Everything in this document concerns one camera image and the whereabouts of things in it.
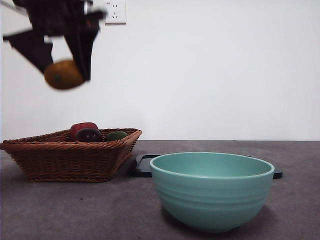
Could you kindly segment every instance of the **electrical outlet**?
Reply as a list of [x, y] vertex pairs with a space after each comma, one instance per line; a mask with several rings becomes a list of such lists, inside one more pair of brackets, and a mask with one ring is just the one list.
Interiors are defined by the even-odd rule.
[[107, 16], [105, 24], [125, 24], [127, 22], [125, 0], [105, 0]]

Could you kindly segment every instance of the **bowl rim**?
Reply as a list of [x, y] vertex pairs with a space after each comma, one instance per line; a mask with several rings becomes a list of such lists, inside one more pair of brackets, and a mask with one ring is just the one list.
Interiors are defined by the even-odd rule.
[[[180, 155], [180, 154], [219, 154], [219, 155], [245, 157], [245, 158], [254, 159], [254, 160], [260, 161], [260, 162], [262, 162], [264, 164], [267, 164], [268, 166], [270, 166], [271, 169], [269, 171], [261, 173], [261, 174], [248, 175], [248, 176], [204, 176], [204, 175], [186, 174], [186, 173], [180, 173], [180, 172], [165, 170], [165, 169], [162, 169], [162, 168], [157, 167], [157, 166], [154, 165], [154, 161], [156, 161], [157, 159], [160, 159], [160, 158], [163, 158], [163, 157], [167, 157], [167, 156], [171, 156], [171, 155]], [[235, 180], [235, 179], [259, 178], [259, 177], [263, 177], [263, 176], [267, 176], [267, 175], [273, 174], [274, 171], [275, 171], [275, 167], [270, 162], [267, 162], [267, 161], [259, 159], [259, 158], [255, 158], [255, 157], [252, 157], [252, 156], [246, 156], [246, 155], [240, 155], [240, 154], [233, 154], [233, 153], [226, 153], [226, 152], [210, 152], [210, 151], [186, 151], [186, 152], [174, 152], [174, 153], [163, 154], [163, 155], [156, 156], [153, 159], [151, 159], [150, 167], [151, 167], [151, 169], [154, 169], [154, 170], [166, 173], [166, 174], [176, 175], [176, 176], [181, 176], [181, 177], [200, 178], [200, 179], [222, 179], [222, 180], [226, 180], [226, 179]]]

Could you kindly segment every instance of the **orange fruit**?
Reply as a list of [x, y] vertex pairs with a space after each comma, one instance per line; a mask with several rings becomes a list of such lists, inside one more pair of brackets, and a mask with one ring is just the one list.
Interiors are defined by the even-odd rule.
[[72, 89], [85, 82], [73, 60], [51, 63], [44, 71], [44, 79], [51, 87], [60, 90]]

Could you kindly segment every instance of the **countertop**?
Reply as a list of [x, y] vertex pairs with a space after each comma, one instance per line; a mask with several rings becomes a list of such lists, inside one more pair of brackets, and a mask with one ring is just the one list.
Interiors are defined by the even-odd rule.
[[[140, 154], [222, 152], [283, 170], [259, 214], [226, 233], [202, 233], [161, 205], [152, 178], [133, 177]], [[139, 140], [132, 157], [103, 183], [28, 182], [1, 151], [3, 240], [315, 240], [320, 236], [320, 141]]]

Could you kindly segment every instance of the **brown wicker basket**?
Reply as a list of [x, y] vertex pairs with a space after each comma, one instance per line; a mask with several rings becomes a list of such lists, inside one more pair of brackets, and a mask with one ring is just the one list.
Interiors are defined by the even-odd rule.
[[142, 133], [135, 128], [100, 129], [103, 139], [114, 131], [128, 136], [109, 142], [73, 142], [69, 130], [62, 130], [5, 140], [0, 149], [11, 155], [32, 182], [106, 182], [130, 158]]

